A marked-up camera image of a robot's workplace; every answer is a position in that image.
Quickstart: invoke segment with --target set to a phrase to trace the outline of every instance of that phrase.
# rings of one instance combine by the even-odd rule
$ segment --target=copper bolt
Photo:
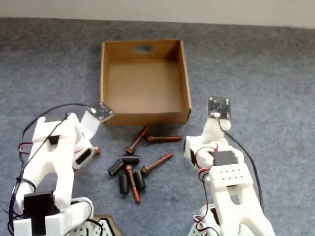
[[[141,168],[141,173],[144,176],[147,176],[152,170],[154,170],[155,168],[159,167],[161,164],[163,164],[165,161],[168,161],[172,157],[173,157],[173,153],[170,152],[169,154],[165,155],[164,157],[161,157],[156,162],[152,163],[150,166],[143,166]]]
[[[99,147],[94,147],[95,149],[95,155],[100,155],[100,148]]]
[[[154,137],[148,136],[147,141],[149,143],[158,143],[158,142],[177,142],[182,140],[181,136],[162,136],[162,137]]]
[[[126,153],[131,154],[131,155],[134,154],[134,150],[135,150],[136,146],[138,145],[140,140],[143,138],[143,136],[145,136],[145,134],[148,132],[149,128],[150,128],[149,126],[146,126],[140,131],[140,133],[138,134],[138,136],[135,139],[135,141],[133,142],[133,144],[126,148]]]
[[[130,184],[131,184],[131,188],[132,188],[132,192],[133,192],[133,198],[134,201],[136,203],[140,202],[140,197],[136,188],[136,184],[134,183],[134,179],[133,179],[133,175],[132,175],[132,166],[131,165],[127,165],[126,166],[126,172],[129,176],[129,180],[130,180]]]

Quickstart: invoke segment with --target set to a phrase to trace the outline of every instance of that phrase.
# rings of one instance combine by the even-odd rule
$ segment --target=box handle hole
[[[153,52],[153,47],[151,45],[140,45],[134,47],[136,53],[151,53]]]

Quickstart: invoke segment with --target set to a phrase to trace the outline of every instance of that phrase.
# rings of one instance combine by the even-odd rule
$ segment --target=white robotic arm
[[[14,221],[15,236],[64,236],[93,218],[93,203],[87,198],[71,199],[74,171],[86,165],[100,149],[90,139],[99,125],[114,112],[100,103],[86,111],[81,122],[71,113],[62,121],[37,120],[32,149],[16,192],[16,203],[24,219]],[[57,174],[56,189],[34,192],[49,173]]]
[[[209,117],[200,136],[187,136],[184,157],[198,168],[209,169],[205,183],[214,204],[201,208],[202,220],[189,236],[275,236],[253,188],[242,152],[230,146],[223,130],[231,127],[228,99],[211,97]]]

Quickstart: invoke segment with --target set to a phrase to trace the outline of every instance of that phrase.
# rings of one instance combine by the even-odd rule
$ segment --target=brown cardboard box
[[[100,100],[108,125],[185,123],[191,111],[182,40],[103,42]]]

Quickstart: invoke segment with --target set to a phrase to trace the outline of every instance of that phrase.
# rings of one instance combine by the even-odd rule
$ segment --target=black cylinder
[[[124,166],[125,166],[125,164],[123,163],[123,161],[122,161],[121,159],[119,159],[118,161],[115,162],[114,165],[112,165],[112,166],[108,169],[109,175],[114,176],[114,175],[117,174]]]
[[[125,194],[129,192],[129,185],[128,185],[128,177],[127,175],[119,175],[119,188],[120,193]]]
[[[125,165],[135,165],[139,163],[139,156],[138,155],[132,155],[132,156],[128,156],[128,155],[124,155],[122,157],[122,161],[124,162]]]
[[[135,171],[132,175],[137,189],[143,189],[146,187],[146,183],[140,171]]]

